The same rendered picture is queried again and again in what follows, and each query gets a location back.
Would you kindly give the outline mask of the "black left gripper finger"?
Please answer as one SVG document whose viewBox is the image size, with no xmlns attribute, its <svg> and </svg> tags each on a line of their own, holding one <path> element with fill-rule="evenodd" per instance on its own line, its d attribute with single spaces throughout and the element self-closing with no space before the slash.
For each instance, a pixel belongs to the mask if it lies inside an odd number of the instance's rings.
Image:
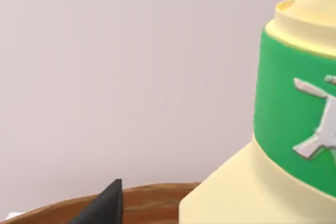
<svg viewBox="0 0 336 224">
<path fill-rule="evenodd" d="M 122 224 L 122 179 L 115 179 L 67 224 Z"/>
</svg>

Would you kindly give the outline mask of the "cream and green trophy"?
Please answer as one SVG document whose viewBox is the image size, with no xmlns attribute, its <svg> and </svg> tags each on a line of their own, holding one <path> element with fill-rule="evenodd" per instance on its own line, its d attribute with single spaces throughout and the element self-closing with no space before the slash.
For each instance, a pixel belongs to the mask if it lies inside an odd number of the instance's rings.
<svg viewBox="0 0 336 224">
<path fill-rule="evenodd" d="M 260 37 L 250 143 L 178 224 L 336 224 L 336 0 L 286 0 Z"/>
</svg>

